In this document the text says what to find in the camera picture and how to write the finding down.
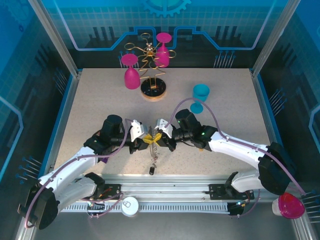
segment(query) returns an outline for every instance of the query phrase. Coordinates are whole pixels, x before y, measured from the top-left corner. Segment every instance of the beige table surface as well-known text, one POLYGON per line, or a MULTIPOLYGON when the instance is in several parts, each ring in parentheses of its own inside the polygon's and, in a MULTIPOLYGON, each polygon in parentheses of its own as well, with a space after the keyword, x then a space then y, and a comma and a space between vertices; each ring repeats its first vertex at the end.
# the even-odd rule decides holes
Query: beige table surface
MULTIPOLYGON (((270 144, 248 69, 167 68, 161 77, 166 82, 167 93, 158 102, 145 100, 140 88, 127 89, 125 71, 125 68, 83 69, 55 167, 71 158, 100 130, 108 115, 116 114, 122 119, 136 119, 147 126, 155 126, 159 118, 169 120, 176 105, 192 97, 193 86, 200 83, 210 87, 206 103, 225 133, 249 142, 270 144)), ((185 102, 180 110, 189 108, 192 103, 185 102)), ((201 124, 215 127, 206 109, 196 117, 201 124)), ((174 152, 158 147, 158 153, 156 175, 228 176, 235 171, 252 169, 231 156, 199 151, 182 143, 174 152)), ((125 147, 107 164, 100 162, 86 173, 148 174, 150 166, 149 149, 130 155, 125 147)))

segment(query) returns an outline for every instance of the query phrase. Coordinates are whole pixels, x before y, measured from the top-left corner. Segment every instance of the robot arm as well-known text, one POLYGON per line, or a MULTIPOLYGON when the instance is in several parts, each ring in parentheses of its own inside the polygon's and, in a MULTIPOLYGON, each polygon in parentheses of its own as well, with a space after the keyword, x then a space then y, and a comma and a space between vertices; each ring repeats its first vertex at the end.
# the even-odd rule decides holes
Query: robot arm
MULTIPOLYGON (((129 147, 131 154, 149 146, 141 139, 147 134, 146 129, 138 121, 132 121, 124 142, 124 146, 129 147)), ((61 210, 79 199, 90 197, 93 200, 100 200, 99 197, 105 190, 105 180, 93 172, 83 177, 81 174, 100 161, 106 163, 108 159, 99 158, 99 155, 110 155, 115 147, 121 145, 124 136, 122 118, 109 115, 102 129, 90 137, 62 166, 39 179, 28 179, 28 187, 23 189, 26 192, 21 194, 23 199, 18 207, 18 213, 26 217, 31 207, 28 221, 41 230, 51 224, 61 210), (38 198, 31 206, 37 193, 38 198)))
POLYGON ((177 112, 175 118, 180 128, 175 128, 173 125, 166 128, 167 121, 164 119, 157 121, 155 128, 162 133, 161 139, 157 143, 161 147, 168 147, 173 152, 178 142, 190 141, 199 149, 230 155, 255 168, 255 170, 248 172, 234 172, 229 177, 225 188, 230 195, 263 188, 276 195, 282 195, 285 192, 291 181, 290 178, 276 162, 257 149, 262 149, 275 156, 294 175, 296 166, 281 145, 276 142, 270 146, 251 143, 223 133, 227 136, 225 139, 217 128, 201 125, 188 109, 177 112), (249 144, 256 149, 230 140, 249 144))

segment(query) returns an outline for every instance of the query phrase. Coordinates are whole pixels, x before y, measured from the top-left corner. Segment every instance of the round white object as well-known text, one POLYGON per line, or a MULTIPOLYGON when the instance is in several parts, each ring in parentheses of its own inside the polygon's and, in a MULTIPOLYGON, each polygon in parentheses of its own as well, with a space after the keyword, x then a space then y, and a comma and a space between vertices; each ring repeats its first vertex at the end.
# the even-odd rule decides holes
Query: round white object
POLYGON ((272 212, 277 216, 282 216, 280 209, 279 209, 279 198, 272 202, 272 212))
POLYGON ((121 212, 127 217, 133 217, 136 215, 138 209, 138 200, 132 196, 126 197, 121 204, 121 212))

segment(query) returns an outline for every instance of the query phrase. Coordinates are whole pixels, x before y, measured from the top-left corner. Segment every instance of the pink wine glass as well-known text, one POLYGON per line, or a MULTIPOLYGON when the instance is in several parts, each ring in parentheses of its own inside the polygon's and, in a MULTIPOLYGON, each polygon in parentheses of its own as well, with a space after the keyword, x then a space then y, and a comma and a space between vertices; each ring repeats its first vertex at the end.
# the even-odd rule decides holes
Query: pink wine glass
POLYGON ((129 66, 124 74, 124 85, 127 89, 137 89, 140 86, 140 76, 132 66, 138 62, 138 57, 132 53, 128 53, 123 55, 121 62, 129 66))
POLYGON ((169 51, 166 48, 165 44, 169 43, 172 39, 171 35, 166 32, 161 32, 156 36, 156 39, 162 43, 162 45, 158 48, 155 57, 158 58, 155 61, 155 65, 160 68, 166 68, 169 65, 169 51))

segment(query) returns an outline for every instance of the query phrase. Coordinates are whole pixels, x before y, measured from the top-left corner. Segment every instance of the blue cup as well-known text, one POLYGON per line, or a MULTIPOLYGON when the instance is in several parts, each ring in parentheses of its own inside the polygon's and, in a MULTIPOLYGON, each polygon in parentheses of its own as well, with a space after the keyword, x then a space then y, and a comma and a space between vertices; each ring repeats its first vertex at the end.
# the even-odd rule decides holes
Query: blue cup
MULTIPOLYGON (((205 84, 197 84, 193 88, 193 97, 195 99, 201 100, 202 102, 205 102, 207 100, 209 93, 210 88, 205 84)), ((195 103, 190 106, 190 110, 194 114, 200 114, 204 110, 204 107, 199 101, 195 101, 195 103)))

